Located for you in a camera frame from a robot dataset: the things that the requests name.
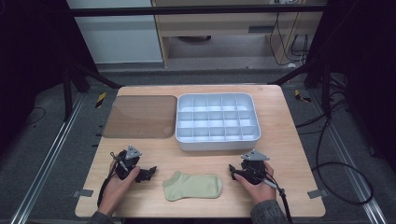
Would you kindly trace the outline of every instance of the storage box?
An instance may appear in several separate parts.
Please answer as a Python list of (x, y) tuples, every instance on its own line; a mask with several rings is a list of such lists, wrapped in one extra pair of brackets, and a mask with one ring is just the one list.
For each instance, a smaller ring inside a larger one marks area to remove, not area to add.
[(177, 100), (176, 139), (182, 150), (253, 149), (261, 136), (247, 93), (195, 93)]

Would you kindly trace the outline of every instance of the sleeve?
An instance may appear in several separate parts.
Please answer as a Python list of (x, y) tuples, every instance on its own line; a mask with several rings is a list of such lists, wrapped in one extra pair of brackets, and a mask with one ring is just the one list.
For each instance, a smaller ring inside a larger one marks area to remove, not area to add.
[(289, 223), (275, 200), (256, 204), (250, 212), (253, 224)]
[(103, 213), (95, 212), (87, 224), (114, 224), (110, 217)]

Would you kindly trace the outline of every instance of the gray tape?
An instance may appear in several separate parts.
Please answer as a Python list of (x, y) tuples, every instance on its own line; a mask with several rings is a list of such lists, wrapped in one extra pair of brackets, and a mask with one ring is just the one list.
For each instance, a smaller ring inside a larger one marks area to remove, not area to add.
[(316, 189), (308, 192), (308, 196), (310, 199), (314, 199), (317, 197), (326, 197), (329, 196), (329, 192), (326, 189)]
[(91, 189), (75, 190), (72, 194), (72, 197), (73, 198), (79, 198), (79, 196), (91, 197), (92, 194), (93, 194), (93, 190)]

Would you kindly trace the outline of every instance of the light green sock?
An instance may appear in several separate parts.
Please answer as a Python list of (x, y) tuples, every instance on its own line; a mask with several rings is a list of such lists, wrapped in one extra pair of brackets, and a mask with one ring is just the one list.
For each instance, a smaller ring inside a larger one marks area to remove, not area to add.
[(182, 198), (218, 198), (221, 179), (216, 175), (186, 175), (176, 171), (163, 181), (165, 198), (172, 202)]

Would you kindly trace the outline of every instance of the wooden table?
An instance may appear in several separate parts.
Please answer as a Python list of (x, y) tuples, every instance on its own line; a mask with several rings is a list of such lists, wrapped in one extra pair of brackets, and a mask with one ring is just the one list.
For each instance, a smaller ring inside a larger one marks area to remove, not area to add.
[[(294, 127), (282, 90), (272, 85), (210, 86), (138, 86), (121, 88), (122, 95), (175, 95), (184, 93), (246, 92), (251, 95), (262, 130), (256, 150), (270, 157), (275, 179), (286, 190), (293, 217), (322, 217), (325, 208), (321, 198), (310, 199), (308, 191), (317, 189), (299, 136)], [(179, 149), (175, 136), (158, 139), (102, 137), (84, 189), (91, 197), (80, 197), (76, 208), (79, 217), (90, 217), (112, 161), (110, 152), (118, 153), (132, 144), (143, 155), (138, 165), (143, 169), (157, 166), (150, 181), (133, 183), (115, 212), (115, 217), (249, 217), (252, 202), (237, 181), (230, 177), (229, 164), (240, 169), (240, 155), (245, 150), (185, 152)], [(163, 181), (175, 171), (190, 175), (215, 174), (223, 187), (217, 199), (181, 199), (166, 201)], [(281, 208), (283, 203), (277, 197)]]

